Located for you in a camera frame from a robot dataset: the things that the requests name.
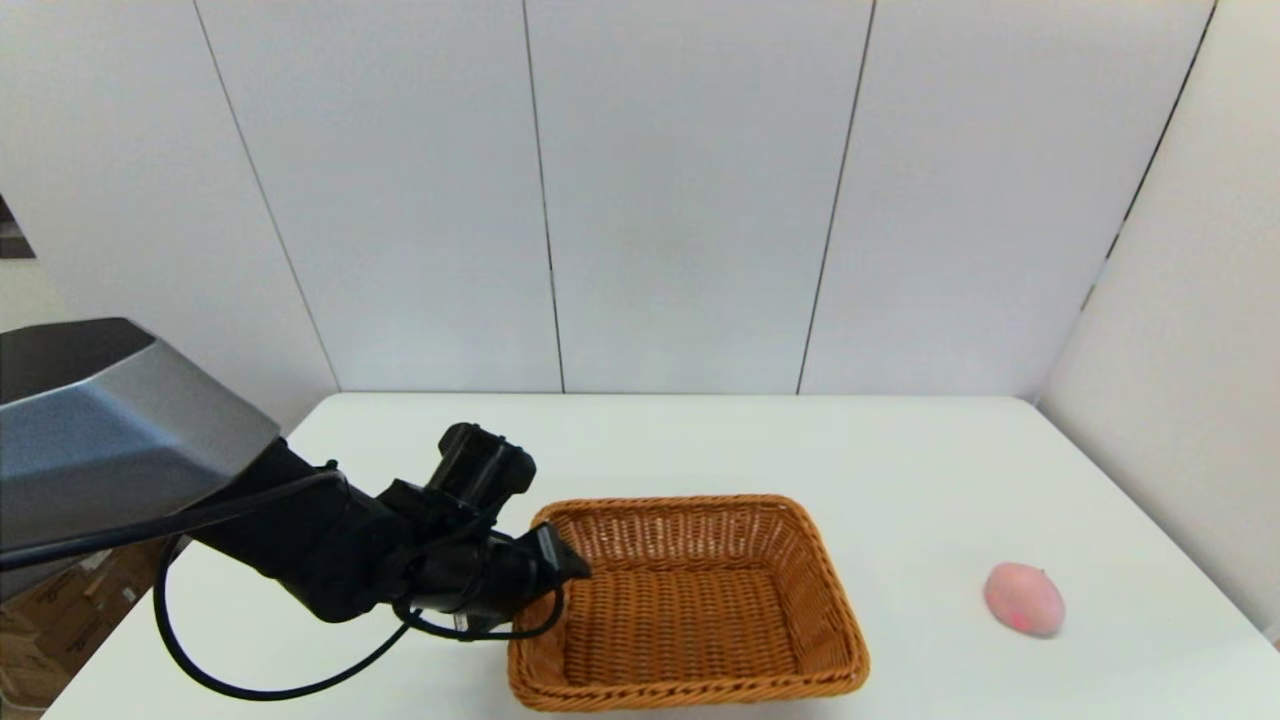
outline woven basket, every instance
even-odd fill
[[[564,619],[513,641],[534,710],[599,711],[849,693],[867,646],[813,520],[781,496],[582,500],[543,509],[594,577]],[[517,629],[550,612],[544,597]]]

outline white tabletop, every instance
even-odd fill
[[[342,395],[291,438],[379,492],[425,482],[451,423],[506,434],[538,462],[499,528],[573,497],[774,492],[813,515],[867,635],[872,674],[840,698],[668,717],[1280,717],[1280,653],[1176,546],[1030,406],[1007,398]],[[982,601],[1004,560],[1044,568],[1060,637],[998,625]],[[314,620],[271,580],[202,546],[170,577],[174,624],[215,675],[255,688],[326,676],[397,623]],[[188,680],[150,602],[46,715],[431,717],[534,715],[507,688],[504,643],[410,635],[348,683],[248,703]]]

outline peach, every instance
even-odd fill
[[[1039,568],[1001,562],[991,571],[982,592],[991,614],[1025,635],[1050,637],[1066,618],[1062,594]]]

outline black wire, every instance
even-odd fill
[[[410,606],[411,602],[411,597],[402,597],[392,605],[392,610],[396,611],[396,616],[399,618],[401,623],[404,623],[404,626],[421,630],[429,635],[448,638],[451,641],[522,641],[527,638],[536,638],[538,635],[554,628],[556,623],[559,623],[561,616],[564,614],[564,588],[559,585],[556,587],[556,605],[552,607],[550,616],[548,616],[541,625],[534,628],[532,630],[512,630],[509,633],[475,633],[436,625],[422,620],[419,616],[421,615],[421,610],[413,610]]]
[[[133,544],[166,536],[189,533],[216,523],[239,518],[257,510],[262,505],[297,495],[329,480],[346,480],[346,475],[338,470],[321,470],[314,475],[307,475],[306,478],[257,492],[248,497],[229,500],[207,507],[193,507],[155,520],[124,525],[123,528],[111,528],[96,533],[84,533],[15,547],[0,552],[0,571],[17,570],[18,568],[40,565],[41,562],[61,560],[64,557],[77,557],[100,550]]]
[[[221,693],[224,696],[234,697],[238,700],[248,700],[256,702],[293,700],[312,693],[317,693],[320,691],[329,689],[337,685],[338,683],[342,683],[343,680],[352,678],[365,667],[369,667],[370,665],[376,662],[378,659],[387,655],[387,651],[389,651],[392,646],[394,646],[402,637],[404,637],[404,633],[407,633],[410,629],[410,624],[404,623],[403,625],[399,626],[398,630],[392,633],[392,635],[387,638],[383,642],[383,644],[378,646],[378,648],[375,648],[374,652],[369,653],[364,660],[352,665],[351,667],[347,667],[346,670],[338,673],[337,675],[320,680],[319,683],[311,683],[310,685],[302,685],[298,688],[289,688],[284,691],[255,691],[250,688],[241,688],[230,683],[225,683],[223,680],[219,680],[218,678],[214,678],[209,673],[205,673],[204,670],[200,669],[198,665],[196,665],[196,662],[191,659],[191,656],[188,656],[187,652],[182,648],[182,644],[178,642],[178,635],[174,634],[173,632],[173,624],[169,620],[169,602],[168,598],[165,597],[165,584],[169,579],[169,564],[173,561],[174,550],[178,547],[178,539],[179,539],[178,537],[173,537],[169,539],[169,543],[165,544],[164,555],[160,560],[160,569],[159,573],[156,574],[156,587],[155,591],[152,592],[152,600],[155,601],[154,605],[156,614],[156,628],[160,630],[160,639],[164,641],[165,650],[169,651],[169,657],[173,657],[173,661],[178,664],[178,667],[180,667],[182,671],[186,673],[188,678],[196,680],[201,685],[216,693]],[[420,614],[421,610],[415,611],[413,614],[410,615],[410,618],[417,620],[417,616]]]

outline brown basket rim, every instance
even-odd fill
[[[567,687],[548,684],[534,680],[527,673],[527,650],[531,643],[512,641],[508,646],[508,680],[512,691],[526,705],[536,707],[539,700],[611,700],[621,701],[639,697],[690,697],[714,696],[719,702],[732,702],[735,700],[772,700],[806,696],[835,694],[836,692],[856,691],[867,682],[870,674],[870,656],[863,638],[858,619],[854,616],[849,596],[844,592],[840,577],[827,552],[827,546],[822,541],[822,533],[809,512],[795,500],[782,495],[696,495],[681,497],[608,497],[591,500],[563,500],[553,502],[538,511],[532,525],[550,520],[556,515],[566,512],[582,512],[593,510],[660,510],[664,507],[741,507],[741,506],[782,506],[800,521],[805,536],[812,541],[818,553],[818,564],[822,570],[823,584],[833,591],[838,600],[837,612],[842,620],[841,634],[849,647],[852,662],[847,670],[828,670],[823,673],[796,673],[787,675],[767,675],[749,679],[722,679],[722,680],[691,680],[691,682],[662,682],[662,683],[634,683],[618,685],[586,685]],[[796,692],[795,688],[810,688],[810,692]],[[787,691],[774,696],[768,692]],[[600,705],[600,710],[609,706]],[[563,710],[549,707],[548,710]]]

